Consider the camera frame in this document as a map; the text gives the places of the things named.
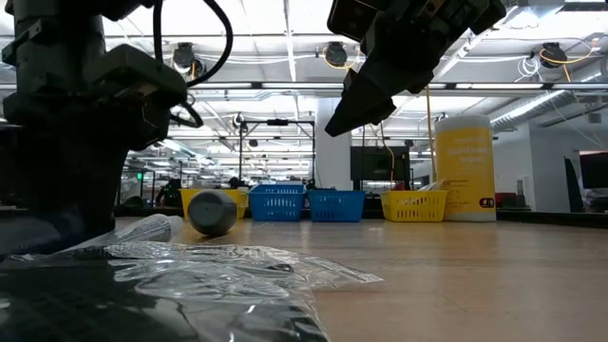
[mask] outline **blue plastic basket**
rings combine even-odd
[[[305,194],[304,185],[261,184],[249,192],[254,220],[299,221]]]
[[[358,222],[363,215],[365,191],[313,190],[308,196],[313,221]]]

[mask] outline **yellow basket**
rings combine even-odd
[[[439,222],[444,219],[447,191],[387,191],[381,195],[385,219],[395,222]]]
[[[188,220],[188,205],[192,198],[203,189],[180,189],[181,204],[183,206],[183,218]],[[245,217],[247,208],[247,193],[240,190],[221,190],[237,204],[237,219]]]

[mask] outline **column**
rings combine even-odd
[[[351,182],[351,132],[331,137],[325,125],[333,116],[340,99],[318,99],[314,123],[316,125],[316,169],[317,187],[336,190],[352,190]]]

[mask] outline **workbench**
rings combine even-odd
[[[608,231],[513,222],[240,220],[180,243],[271,246],[385,279],[315,291],[332,341],[605,341]]]

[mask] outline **clear plastic bag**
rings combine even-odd
[[[274,248],[159,242],[13,257],[0,279],[3,341],[252,342],[327,341],[312,288],[380,280]]]

